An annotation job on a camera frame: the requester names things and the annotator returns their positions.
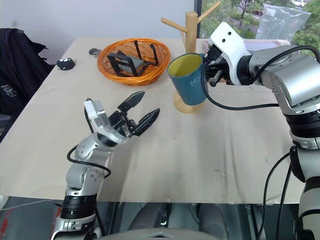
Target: plastic bag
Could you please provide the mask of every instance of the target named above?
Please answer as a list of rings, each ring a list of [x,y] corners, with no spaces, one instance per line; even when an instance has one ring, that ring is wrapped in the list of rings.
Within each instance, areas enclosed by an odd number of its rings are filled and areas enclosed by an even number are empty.
[[[296,8],[264,4],[255,39],[291,41],[310,15],[310,12]]]

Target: black bag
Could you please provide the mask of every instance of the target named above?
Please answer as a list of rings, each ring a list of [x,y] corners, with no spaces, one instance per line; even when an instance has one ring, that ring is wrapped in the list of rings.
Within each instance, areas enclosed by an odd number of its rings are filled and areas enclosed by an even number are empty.
[[[0,37],[0,114],[11,116],[3,139],[53,66],[38,55],[46,46],[32,42],[24,31],[1,28]]]

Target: table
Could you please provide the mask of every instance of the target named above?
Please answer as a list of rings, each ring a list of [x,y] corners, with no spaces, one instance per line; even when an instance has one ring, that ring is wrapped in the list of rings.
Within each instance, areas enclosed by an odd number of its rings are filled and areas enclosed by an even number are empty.
[[[0,144],[0,195],[63,199],[67,152],[89,134],[83,102],[101,100],[107,114],[130,94],[144,90],[129,112],[138,121],[161,108],[157,121],[141,137],[119,145],[110,158],[112,174],[100,201],[260,204],[274,163],[289,151],[289,127],[278,108],[228,111],[206,102],[197,114],[175,109],[175,89],[165,72],[153,84],[125,86],[106,79],[89,49],[103,49],[119,38],[78,38],[64,57],[76,65],[55,67]],[[172,59],[184,53],[178,38],[157,38]],[[197,41],[201,52],[203,40]],[[275,103],[263,86],[211,88],[215,100],[229,106]],[[275,170],[267,203],[279,203],[289,160]],[[304,185],[290,179],[286,203],[298,203]]]

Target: window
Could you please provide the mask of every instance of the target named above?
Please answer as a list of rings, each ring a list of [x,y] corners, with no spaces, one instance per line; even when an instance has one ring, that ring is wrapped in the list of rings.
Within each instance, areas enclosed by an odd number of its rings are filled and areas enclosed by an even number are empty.
[[[216,0],[195,0],[204,13]],[[227,22],[245,39],[255,39],[264,14],[264,4],[299,9],[311,13],[295,33],[291,44],[320,49],[320,0],[221,0],[221,5],[199,27],[200,38],[208,38],[221,22]]]

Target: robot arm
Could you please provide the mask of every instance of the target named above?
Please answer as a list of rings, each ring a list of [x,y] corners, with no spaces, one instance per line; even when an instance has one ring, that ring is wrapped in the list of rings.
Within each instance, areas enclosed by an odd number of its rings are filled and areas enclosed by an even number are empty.
[[[315,51],[318,62],[302,55],[292,45],[250,54],[243,39],[225,22],[208,42],[210,49],[203,61],[205,73],[212,77],[211,86],[215,87],[223,77],[227,84],[254,83],[274,93],[294,143],[290,150],[292,172],[306,183],[294,232],[297,239],[320,240],[319,52]]]
[[[128,110],[136,106],[145,92],[128,97],[111,116],[107,116],[100,101],[84,102],[85,113],[92,126],[90,136],[82,140],[67,155],[73,162],[66,174],[67,187],[61,215],[57,217],[54,239],[94,239],[104,235],[94,229],[97,195],[103,180],[110,175],[108,159],[117,144],[124,144],[132,136],[141,136],[157,119],[160,109],[145,115],[138,124],[128,118]]]

